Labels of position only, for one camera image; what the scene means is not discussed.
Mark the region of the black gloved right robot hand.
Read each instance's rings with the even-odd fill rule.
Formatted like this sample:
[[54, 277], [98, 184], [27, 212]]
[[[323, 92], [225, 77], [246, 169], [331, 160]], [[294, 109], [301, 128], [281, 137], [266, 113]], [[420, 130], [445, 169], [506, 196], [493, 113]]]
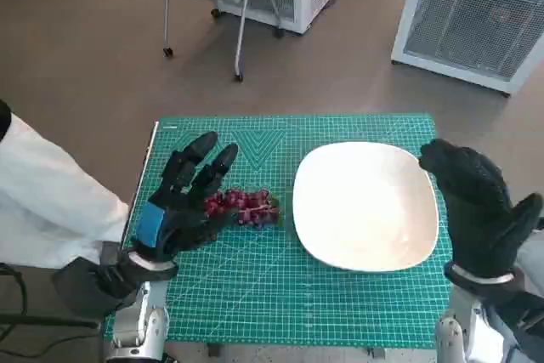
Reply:
[[444, 197], [453, 263], [478, 278], [513, 270], [518, 250], [541, 221], [543, 196], [514, 205], [501, 169], [469, 147], [434, 139], [421, 147], [420, 167]]

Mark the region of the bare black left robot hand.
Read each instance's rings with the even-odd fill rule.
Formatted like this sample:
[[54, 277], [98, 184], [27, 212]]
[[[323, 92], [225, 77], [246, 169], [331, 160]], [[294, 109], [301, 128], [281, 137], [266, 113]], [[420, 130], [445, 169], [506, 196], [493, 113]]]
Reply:
[[232, 221], [231, 210], [210, 209], [206, 200], [218, 193], [238, 145], [227, 145], [212, 162], [196, 169], [217, 141], [217, 133], [204, 133], [170, 155], [161, 183], [144, 204], [135, 230], [133, 250], [144, 259], [171, 261], [178, 252], [210, 240]]

